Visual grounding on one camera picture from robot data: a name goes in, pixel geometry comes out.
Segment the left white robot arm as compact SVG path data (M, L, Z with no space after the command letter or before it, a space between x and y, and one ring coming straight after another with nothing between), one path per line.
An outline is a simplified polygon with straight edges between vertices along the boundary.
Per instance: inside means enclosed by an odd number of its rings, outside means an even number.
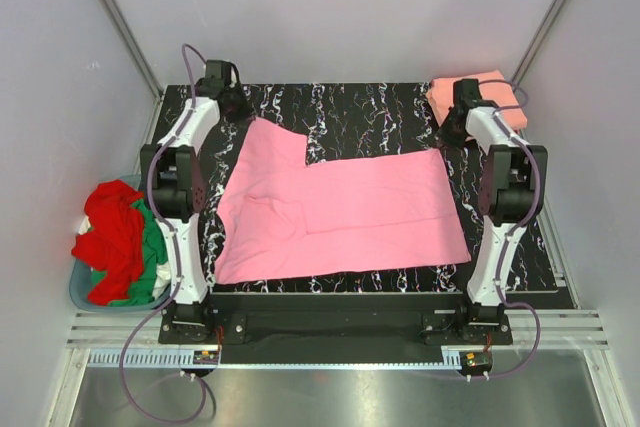
M237 66L225 60L205 62L204 76L192 85L173 126L140 152L145 200L164 237L171 275L170 299L200 304L208 287L201 265L198 221L206 189L198 155L221 119L251 115Z

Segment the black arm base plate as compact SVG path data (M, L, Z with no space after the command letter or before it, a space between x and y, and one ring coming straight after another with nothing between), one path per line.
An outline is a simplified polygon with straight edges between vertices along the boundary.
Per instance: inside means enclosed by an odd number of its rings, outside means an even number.
M513 343L503 306L461 293L214 293L201 304L163 310L159 342L241 345L263 337L405 337L428 345Z

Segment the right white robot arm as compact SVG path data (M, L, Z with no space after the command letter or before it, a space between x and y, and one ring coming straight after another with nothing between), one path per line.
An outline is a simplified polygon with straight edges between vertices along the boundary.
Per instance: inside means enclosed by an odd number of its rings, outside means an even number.
M510 108L483 98L481 84L474 78L453 83L436 139L451 148L474 140L484 153L478 193L483 238L467 296L473 306L498 308L507 304L504 289L520 239L544 206L548 151L511 128L504 118Z

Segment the pink t shirt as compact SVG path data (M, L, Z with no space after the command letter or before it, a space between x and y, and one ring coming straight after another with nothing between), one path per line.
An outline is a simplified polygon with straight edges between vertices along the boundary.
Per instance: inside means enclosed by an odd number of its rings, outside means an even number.
M308 164L307 138L254 120L220 199L223 285L465 263L442 155Z

